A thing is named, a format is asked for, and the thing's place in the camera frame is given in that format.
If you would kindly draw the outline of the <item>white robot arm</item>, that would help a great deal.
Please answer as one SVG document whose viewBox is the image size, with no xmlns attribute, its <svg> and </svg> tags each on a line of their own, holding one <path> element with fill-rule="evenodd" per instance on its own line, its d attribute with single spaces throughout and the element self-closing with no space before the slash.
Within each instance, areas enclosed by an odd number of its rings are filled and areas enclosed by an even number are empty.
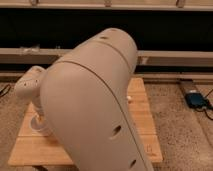
<svg viewBox="0 0 213 171">
<path fill-rule="evenodd" d="M 154 171 L 128 107 L 137 56 L 127 32 L 108 28 L 15 84 L 80 171 Z"/>
</svg>

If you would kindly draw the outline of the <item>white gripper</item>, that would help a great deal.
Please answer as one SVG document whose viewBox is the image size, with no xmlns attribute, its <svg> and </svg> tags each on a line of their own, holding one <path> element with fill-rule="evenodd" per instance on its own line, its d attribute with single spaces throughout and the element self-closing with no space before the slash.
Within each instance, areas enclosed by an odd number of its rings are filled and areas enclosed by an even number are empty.
<svg viewBox="0 0 213 171">
<path fill-rule="evenodd" d="M 40 86 L 46 70 L 40 66 L 31 67 L 15 84 L 15 94 L 19 98 L 29 99 L 37 113 L 39 121 L 44 119 L 40 101 Z"/>
</svg>

